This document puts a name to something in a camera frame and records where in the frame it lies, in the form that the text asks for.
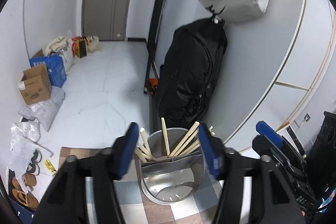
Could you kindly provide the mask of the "wooden chopstick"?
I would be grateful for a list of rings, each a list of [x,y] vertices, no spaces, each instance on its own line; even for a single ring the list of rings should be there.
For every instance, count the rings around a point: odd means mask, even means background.
[[[162,135],[163,135],[163,139],[165,142],[166,155],[169,156],[170,155],[169,138],[168,138],[168,132],[166,128],[165,118],[163,117],[161,118],[161,125],[162,125]]]
[[[210,134],[211,134],[212,136],[215,135],[215,133],[213,132],[213,126],[210,126],[210,127],[209,127],[209,132],[210,132]]]
[[[198,133],[198,130],[196,130],[194,133],[192,133],[187,140],[179,147],[179,149],[177,150],[177,152],[174,154],[174,156],[178,156],[188,145],[189,143],[194,139],[194,137],[196,137]]]
[[[193,151],[195,151],[196,149],[198,149],[201,146],[200,143],[197,143],[195,145],[193,145],[192,147],[189,147],[188,149],[184,150],[180,155],[187,155],[189,153],[192,153]]]
[[[140,134],[141,134],[141,137],[142,137],[142,140],[143,140],[143,145],[144,147],[146,148],[146,151],[147,151],[147,155],[152,157],[152,154],[151,154],[151,150],[150,150],[150,147],[149,147],[149,143],[148,143],[148,140],[147,140],[147,134],[146,134],[146,131],[145,129],[142,127],[140,128],[139,130]]]
[[[146,157],[145,157],[146,155],[142,153],[138,147],[135,148],[134,152],[142,162],[147,162]]]
[[[168,157],[173,157],[178,150],[182,147],[182,145],[187,141],[187,139],[189,139],[189,137],[191,135],[193,135],[193,133],[196,131],[196,129],[199,127],[199,122],[196,121],[191,128],[189,129],[189,131],[184,135],[184,137],[180,140],[180,142],[176,145],[175,149],[173,149],[173,151],[169,154]]]
[[[156,161],[155,157],[145,148],[144,145],[138,144],[137,147],[145,155],[146,159]]]

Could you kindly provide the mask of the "white utensil holder cup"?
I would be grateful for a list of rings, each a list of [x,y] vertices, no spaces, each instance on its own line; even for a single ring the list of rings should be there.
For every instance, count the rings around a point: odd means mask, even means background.
[[[135,159],[141,190],[154,203],[171,205],[191,197],[205,178],[202,150],[159,161]]]

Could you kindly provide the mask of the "black hanging backpack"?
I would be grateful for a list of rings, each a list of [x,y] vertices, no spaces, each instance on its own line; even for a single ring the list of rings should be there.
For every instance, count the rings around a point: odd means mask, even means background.
[[[190,128],[205,115],[228,45],[224,25],[210,17],[175,30],[156,92],[158,117],[168,127]]]

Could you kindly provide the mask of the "grey plastic mailer bag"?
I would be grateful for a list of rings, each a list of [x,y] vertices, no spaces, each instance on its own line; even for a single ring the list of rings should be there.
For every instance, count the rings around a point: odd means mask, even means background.
[[[22,105],[18,114],[28,120],[37,119],[46,132],[49,132],[51,125],[65,99],[65,92],[62,88],[53,86],[51,97],[46,101]]]

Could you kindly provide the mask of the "black white sneaker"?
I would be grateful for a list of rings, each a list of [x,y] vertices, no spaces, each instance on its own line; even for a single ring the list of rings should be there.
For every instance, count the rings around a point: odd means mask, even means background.
[[[40,167],[33,161],[29,162],[27,173],[37,176],[40,173]]]
[[[35,162],[35,163],[39,163],[42,160],[42,153],[41,151],[39,151],[38,149],[36,149],[33,153],[33,156],[31,158],[31,161]]]

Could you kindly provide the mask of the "beige plastic bag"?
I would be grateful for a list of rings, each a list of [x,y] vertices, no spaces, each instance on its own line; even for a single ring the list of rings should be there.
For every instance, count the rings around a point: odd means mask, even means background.
[[[86,48],[88,53],[95,53],[100,51],[100,40],[98,36],[87,36]]]

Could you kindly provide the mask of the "clear plastic bag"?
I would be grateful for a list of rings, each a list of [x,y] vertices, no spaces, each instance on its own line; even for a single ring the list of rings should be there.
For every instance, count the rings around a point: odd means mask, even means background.
[[[12,171],[19,175],[24,174],[35,150],[48,157],[53,155],[38,143],[40,138],[38,121],[19,122],[11,126],[9,168]]]

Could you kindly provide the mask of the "red yellow bag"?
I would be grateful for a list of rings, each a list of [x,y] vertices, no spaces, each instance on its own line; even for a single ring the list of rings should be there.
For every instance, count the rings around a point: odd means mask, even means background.
[[[80,36],[72,38],[72,53],[78,58],[83,58],[87,55],[87,40]]]

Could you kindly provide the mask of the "blue cardboard box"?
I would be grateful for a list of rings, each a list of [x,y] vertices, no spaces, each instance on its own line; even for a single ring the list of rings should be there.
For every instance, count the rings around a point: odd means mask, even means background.
[[[31,67],[36,67],[42,64],[46,65],[51,85],[62,88],[67,79],[62,58],[57,55],[52,55],[50,57],[35,56],[30,59]]]

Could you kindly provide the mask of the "brown slipper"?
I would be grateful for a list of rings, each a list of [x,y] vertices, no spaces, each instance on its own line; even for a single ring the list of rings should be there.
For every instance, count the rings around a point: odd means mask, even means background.
[[[25,186],[35,187],[37,185],[37,178],[32,173],[25,173],[23,175],[23,182]]]
[[[30,192],[25,193],[21,189],[21,186],[19,185],[19,182],[15,177],[12,179],[12,184],[14,187],[12,189],[12,194],[19,203],[25,205],[26,207],[29,207],[30,209],[36,209],[38,207],[39,202],[35,198],[35,196]]]

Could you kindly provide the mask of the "brown cardboard box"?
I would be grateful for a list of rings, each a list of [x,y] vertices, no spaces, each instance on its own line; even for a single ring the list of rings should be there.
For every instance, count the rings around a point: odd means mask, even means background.
[[[52,85],[45,64],[23,71],[18,89],[27,105],[50,99]]]

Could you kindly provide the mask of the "cream tote bag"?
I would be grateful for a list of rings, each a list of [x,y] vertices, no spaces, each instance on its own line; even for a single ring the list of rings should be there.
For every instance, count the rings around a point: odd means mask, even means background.
[[[63,60],[66,75],[69,75],[75,63],[74,54],[72,52],[72,40],[65,36],[53,39],[44,50],[44,55],[60,56]]]

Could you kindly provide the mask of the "blue jordan shoe box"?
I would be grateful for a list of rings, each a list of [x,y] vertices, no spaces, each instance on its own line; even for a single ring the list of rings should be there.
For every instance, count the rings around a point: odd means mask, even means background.
[[[36,209],[30,209],[29,207],[22,205],[14,198],[12,194],[12,189],[14,188],[12,184],[12,179],[14,177],[15,177],[15,172],[8,169],[7,170],[7,188],[8,188],[10,202],[13,205],[14,210],[22,223],[32,223]],[[26,186],[26,187],[29,190],[29,192],[32,193],[34,187],[29,187],[29,186]]]

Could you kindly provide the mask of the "black coat rack pole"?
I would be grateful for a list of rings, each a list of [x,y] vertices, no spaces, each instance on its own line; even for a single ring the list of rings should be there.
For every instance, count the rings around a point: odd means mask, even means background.
[[[145,75],[145,83],[143,87],[143,93],[147,94],[149,92],[149,78],[150,78],[150,70],[152,69],[154,74],[157,76],[158,72],[155,67],[155,54],[158,43],[159,36],[159,28],[161,25],[163,9],[166,0],[155,0],[153,13],[150,21],[149,34],[147,39],[147,51],[148,51],[148,60],[146,66],[146,75]]]

